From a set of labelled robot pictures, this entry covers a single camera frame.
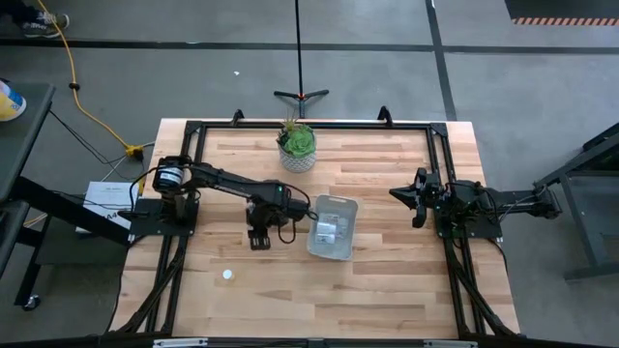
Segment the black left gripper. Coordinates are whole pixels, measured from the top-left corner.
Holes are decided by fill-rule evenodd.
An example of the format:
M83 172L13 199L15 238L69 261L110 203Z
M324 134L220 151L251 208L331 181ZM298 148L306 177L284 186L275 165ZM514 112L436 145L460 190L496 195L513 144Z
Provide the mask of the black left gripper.
M271 248L268 229L298 222L310 211L310 203L296 198L284 198L282 204L266 201L257 196L247 200L246 217L251 250Z

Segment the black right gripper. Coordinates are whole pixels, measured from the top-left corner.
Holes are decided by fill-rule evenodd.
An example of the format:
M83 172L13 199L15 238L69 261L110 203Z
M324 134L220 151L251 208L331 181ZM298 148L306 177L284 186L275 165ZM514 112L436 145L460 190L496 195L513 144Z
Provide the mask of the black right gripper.
M427 209L445 214L456 211L456 183L441 184L437 173L428 173L423 167L417 169L413 187L391 188L389 193L408 209L416 209L412 219L414 228L425 225Z

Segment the light grey plastic basket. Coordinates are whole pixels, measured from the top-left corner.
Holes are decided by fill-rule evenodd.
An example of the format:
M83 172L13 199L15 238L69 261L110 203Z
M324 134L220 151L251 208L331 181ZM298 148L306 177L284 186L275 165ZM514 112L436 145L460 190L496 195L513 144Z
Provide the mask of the light grey plastic basket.
M315 209L317 219L311 223L307 238L307 250L310 254L326 259L347 261L352 258L356 217L359 205L354 199L321 194L316 197ZM318 218L323 214L339 216L337 241L334 245L319 245L315 242Z

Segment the succulents in white patterned planter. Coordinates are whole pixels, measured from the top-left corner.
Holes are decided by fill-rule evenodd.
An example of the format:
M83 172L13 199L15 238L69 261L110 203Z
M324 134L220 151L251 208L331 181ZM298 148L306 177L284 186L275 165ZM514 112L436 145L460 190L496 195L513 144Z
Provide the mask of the succulents in white patterned planter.
M293 173L309 171L317 159L313 129L294 117L286 118L281 124L277 137L280 164Z

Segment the black tripod stand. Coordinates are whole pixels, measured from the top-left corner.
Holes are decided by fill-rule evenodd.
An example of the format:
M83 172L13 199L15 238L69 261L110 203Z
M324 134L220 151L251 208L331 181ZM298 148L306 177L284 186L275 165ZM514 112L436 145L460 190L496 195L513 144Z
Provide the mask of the black tripod stand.
M323 89L323 90L306 93L304 90L299 0L294 0L294 14L295 14L296 58L297 58L297 72L298 72L298 92L288 93L288 92L283 92L283 91L275 91L274 96L278 98L289 98L289 99L294 100L297 103L298 116L304 119L306 117L307 102L312 98L327 96L330 94L330 91L328 89Z

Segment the white printer paper box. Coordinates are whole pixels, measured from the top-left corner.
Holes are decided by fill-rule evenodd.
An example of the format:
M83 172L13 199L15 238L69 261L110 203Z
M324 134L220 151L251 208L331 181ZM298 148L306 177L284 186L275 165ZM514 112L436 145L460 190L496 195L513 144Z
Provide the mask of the white printer paper box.
M91 182L85 193L82 206L116 224L131 228L131 222L120 217L118 212L129 210L138 196L139 185L115 182Z

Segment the black metal cart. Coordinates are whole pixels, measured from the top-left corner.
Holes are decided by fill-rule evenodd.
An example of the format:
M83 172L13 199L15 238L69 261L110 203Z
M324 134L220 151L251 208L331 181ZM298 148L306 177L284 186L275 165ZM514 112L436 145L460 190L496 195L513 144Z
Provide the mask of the black metal cart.
M619 123L585 142L579 154L536 181L558 184L575 222L588 265L567 281L619 275Z

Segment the black mat with hazard stripes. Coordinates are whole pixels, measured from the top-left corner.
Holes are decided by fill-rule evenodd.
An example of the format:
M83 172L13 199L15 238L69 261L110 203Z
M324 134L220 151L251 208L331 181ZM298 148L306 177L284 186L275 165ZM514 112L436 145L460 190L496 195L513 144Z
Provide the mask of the black mat with hazard stripes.
M617 26L619 0L504 0L515 25Z

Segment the black side table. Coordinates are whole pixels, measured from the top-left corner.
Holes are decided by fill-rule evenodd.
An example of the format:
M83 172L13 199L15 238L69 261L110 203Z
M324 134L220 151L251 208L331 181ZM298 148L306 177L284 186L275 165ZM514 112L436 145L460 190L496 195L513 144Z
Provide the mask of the black side table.
M84 228L123 247L131 244L130 230L22 176L23 167L50 111L55 87L34 82L11 82L9 86L24 97L26 108L12 121L0 122L0 277L15 245L33 248L15 296L16 306L32 311L41 303L33 288L41 268L37 257L46 231L23 225L30 209Z

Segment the yellow and blue container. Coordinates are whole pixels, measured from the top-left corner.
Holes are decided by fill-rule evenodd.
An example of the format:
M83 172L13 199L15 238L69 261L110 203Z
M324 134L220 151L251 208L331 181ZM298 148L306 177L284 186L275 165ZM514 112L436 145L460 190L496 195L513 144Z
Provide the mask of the yellow and blue container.
M12 121L19 117L26 108L26 99L0 79L0 122Z

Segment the person's shoe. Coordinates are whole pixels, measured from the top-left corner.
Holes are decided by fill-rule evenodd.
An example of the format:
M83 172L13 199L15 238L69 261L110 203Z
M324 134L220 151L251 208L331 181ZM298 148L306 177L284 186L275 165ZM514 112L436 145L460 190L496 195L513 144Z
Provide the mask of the person's shoe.
M59 31L67 29L71 24L67 14L50 14L35 11L33 19L26 20L20 25L22 34L29 39L54 39L60 36Z

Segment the black aluminium rig frame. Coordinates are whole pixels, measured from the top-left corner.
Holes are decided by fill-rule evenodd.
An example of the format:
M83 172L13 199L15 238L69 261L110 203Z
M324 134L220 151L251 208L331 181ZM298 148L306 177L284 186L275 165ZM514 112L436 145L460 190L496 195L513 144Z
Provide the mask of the black aluminium rig frame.
M352 258L311 255L307 221L272 230L270 249L251 250L244 200L207 189L168 336L206 337L212 348L423 346L428 339L456 339L445 243L432 221L414 228L411 211L389 190L409 185L419 167L482 181L472 125L314 120L311 127L317 161L301 174L280 165L276 120L245 119L236 127L211 122L191 145L216 167L279 179L299 196L356 200ZM232 281L222 278L226 269Z

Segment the white metal bracket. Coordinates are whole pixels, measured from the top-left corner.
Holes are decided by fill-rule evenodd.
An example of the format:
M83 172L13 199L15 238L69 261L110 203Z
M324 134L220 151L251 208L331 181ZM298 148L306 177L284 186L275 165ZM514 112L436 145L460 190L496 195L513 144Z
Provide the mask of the white metal bracket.
M152 348L208 348L206 337L167 338L153 341Z
M424 348L479 348L475 341L428 339L423 343Z

